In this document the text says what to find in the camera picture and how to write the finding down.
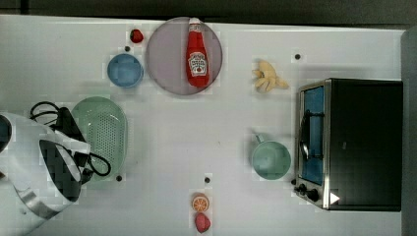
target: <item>ketchup label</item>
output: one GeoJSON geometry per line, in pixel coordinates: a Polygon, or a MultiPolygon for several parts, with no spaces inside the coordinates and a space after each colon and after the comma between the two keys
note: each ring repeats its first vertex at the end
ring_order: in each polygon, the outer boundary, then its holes
{"type": "Polygon", "coordinates": [[[193,52],[188,59],[190,65],[191,74],[193,77],[205,76],[207,73],[207,61],[205,54],[201,52],[193,52]]]}

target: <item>ketchup bottle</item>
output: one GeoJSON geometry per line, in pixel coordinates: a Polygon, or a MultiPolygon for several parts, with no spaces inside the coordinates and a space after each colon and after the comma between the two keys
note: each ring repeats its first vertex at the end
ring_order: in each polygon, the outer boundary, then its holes
{"type": "Polygon", "coordinates": [[[187,78],[190,85],[201,88],[209,83],[209,60],[201,30],[200,20],[190,19],[187,46],[187,78]]]}

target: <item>white tabletop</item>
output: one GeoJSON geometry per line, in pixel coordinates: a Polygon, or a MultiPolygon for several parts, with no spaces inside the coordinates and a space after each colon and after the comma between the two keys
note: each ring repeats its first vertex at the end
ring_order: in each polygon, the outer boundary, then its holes
{"type": "Polygon", "coordinates": [[[75,205],[31,235],[198,235],[190,207],[196,192],[211,198],[205,235],[401,234],[400,212],[321,210],[293,193],[294,166],[264,181],[248,160],[254,133],[263,133],[284,144],[294,163],[300,86],[330,77],[400,80],[402,30],[208,24],[224,54],[208,90],[174,95],[148,73],[135,88],[111,84],[110,59],[129,45],[145,65],[147,39],[160,24],[0,16],[0,110],[28,116],[39,101],[72,109],[99,95],[120,105],[129,122],[123,181],[85,185],[75,205]],[[130,42],[133,28],[143,43],[130,42]],[[255,91],[257,59],[269,60],[290,88],[255,91]]]}

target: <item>blue bowl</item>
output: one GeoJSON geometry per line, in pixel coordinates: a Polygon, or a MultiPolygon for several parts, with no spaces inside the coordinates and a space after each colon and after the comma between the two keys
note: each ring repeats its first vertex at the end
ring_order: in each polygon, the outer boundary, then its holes
{"type": "Polygon", "coordinates": [[[144,68],[134,56],[119,54],[108,63],[107,75],[114,85],[130,88],[141,82],[144,68]]]}

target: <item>toaster oven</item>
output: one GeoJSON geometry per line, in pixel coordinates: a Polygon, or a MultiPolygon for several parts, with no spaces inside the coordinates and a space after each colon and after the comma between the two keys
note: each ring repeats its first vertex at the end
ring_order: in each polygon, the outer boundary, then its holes
{"type": "Polygon", "coordinates": [[[327,79],[300,88],[297,112],[297,196],[330,210],[401,210],[401,81],[327,79]]]}

